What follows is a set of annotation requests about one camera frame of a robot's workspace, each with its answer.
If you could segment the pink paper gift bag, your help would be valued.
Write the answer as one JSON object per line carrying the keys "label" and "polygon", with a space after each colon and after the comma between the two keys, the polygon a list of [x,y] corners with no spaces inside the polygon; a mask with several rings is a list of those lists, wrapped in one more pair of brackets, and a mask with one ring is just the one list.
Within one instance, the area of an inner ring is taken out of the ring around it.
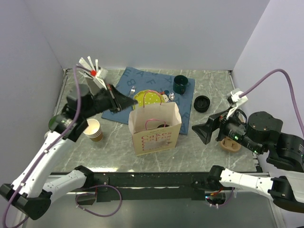
{"label": "pink paper gift bag", "polygon": [[[168,127],[147,129],[149,125],[162,123],[167,124]],[[181,124],[181,115],[175,102],[149,104],[131,111],[128,126],[135,155],[140,156],[175,148]]]}

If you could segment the black plastic cup lid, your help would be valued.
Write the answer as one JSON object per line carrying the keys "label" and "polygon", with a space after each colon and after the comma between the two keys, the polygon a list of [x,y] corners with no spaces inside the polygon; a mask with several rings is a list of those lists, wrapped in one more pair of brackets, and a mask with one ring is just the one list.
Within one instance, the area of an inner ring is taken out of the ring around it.
{"label": "black plastic cup lid", "polygon": [[164,128],[164,127],[168,127],[167,124],[165,123],[162,123],[162,124],[159,124],[159,125],[153,125],[153,126],[150,126],[147,128],[148,130],[154,130],[154,129],[157,129],[157,128]]}

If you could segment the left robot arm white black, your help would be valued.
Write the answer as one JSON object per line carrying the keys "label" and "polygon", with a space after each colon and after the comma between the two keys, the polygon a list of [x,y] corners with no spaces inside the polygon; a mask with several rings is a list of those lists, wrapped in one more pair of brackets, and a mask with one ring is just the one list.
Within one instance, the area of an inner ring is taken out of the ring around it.
{"label": "left robot arm white black", "polygon": [[96,95],[91,94],[86,84],[75,82],[76,85],[66,97],[66,104],[61,113],[55,116],[50,132],[34,159],[12,184],[1,186],[1,196],[9,205],[23,212],[26,218],[39,219],[51,203],[72,190],[88,191],[93,188],[94,172],[84,166],[76,167],[53,182],[47,182],[47,178],[59,158],[88,127],[88,118],[107,110],[117,113],[138,103],[99,78],[100,73],[91,73],[99,86]]}

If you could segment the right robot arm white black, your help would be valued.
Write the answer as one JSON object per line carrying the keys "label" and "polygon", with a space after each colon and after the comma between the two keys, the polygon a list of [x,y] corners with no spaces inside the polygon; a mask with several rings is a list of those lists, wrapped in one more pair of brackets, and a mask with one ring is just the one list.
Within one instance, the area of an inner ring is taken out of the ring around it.
{"label": "right robot arm white black", "polygon": [[303,213],[304,198],[297,187],[297,175],[304,175],[304,140],[296,135],[282,132],[283,121],[265,111],[259,111],[241,121],[244,115],[240,107],[248,101],[244,92],[235,89],[227,97],[229,109],[209,116],[203,124],[192,130],[204,144],[211,141],[218,131],[216,141],[230,138],[256,155],[268,153],[266,162],[287,173],[280,177],[258,177],[231,171],[214,165],[209,171],[203,187],[208,190],[234,188],[264,196],[287,211]]}

